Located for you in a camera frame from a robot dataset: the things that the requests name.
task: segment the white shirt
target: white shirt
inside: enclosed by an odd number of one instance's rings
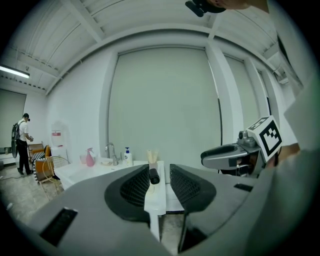
[[[320,69],[296,24],[273,0],[270,18],[283,43],[289,62],[280,53],[282,65],[295,94],[295,102],[284,113],[301,150],[320,148]]]
[[[18,122],[18,125],[19,125],[19,135],[20,135],[19,139],[22,140],[23,142],[26,142],[27,141],[26,134],[29,133],[28,124],[24,119],[21,119]]]

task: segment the faucet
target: faucet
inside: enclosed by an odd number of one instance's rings
[[[106,146],[105,146],[105,151],[107,152],[107,150],[109,150],[109,156],[110,156],[110,149],[109,146],[112,146],[112,161],[113,161],[113,165],[117,166],[119,164],[119,161],[121,160],[117,158],[116,156],[116,152],[115,152],[115,145],[112,142],[109,142]]]

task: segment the ceiling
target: ceiling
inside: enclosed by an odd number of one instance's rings
[[[146,25],[224,38],[253,53],[283,78],[277,33],[267,13],[250,7],[197,17],[185,1],[43,0],[16,29],[0,58],[0,64],[28,72],[30,78],[0,71],[0,83],[47,94],[84,53]]]

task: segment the backpack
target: backpack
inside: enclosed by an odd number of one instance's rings
[[[20,138],[20,132],[19,132],[19,126],[21,123],[15,123],[12,127],[12,133],[11,133],[11,140],[12,141],[16,141],[17,139]]]

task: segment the pink spray bottle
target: pink spray bottle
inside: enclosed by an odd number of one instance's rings
[[[88,167],[92,167],[92,166],[95,165],[95,160],[94,160],[93,157],[91,156],[90,151],[93,153],[92,147],[90,147],[90,148],[87,149],[87,154],[86,154],[86,158],[85,158],[86,165],[87,165]]]

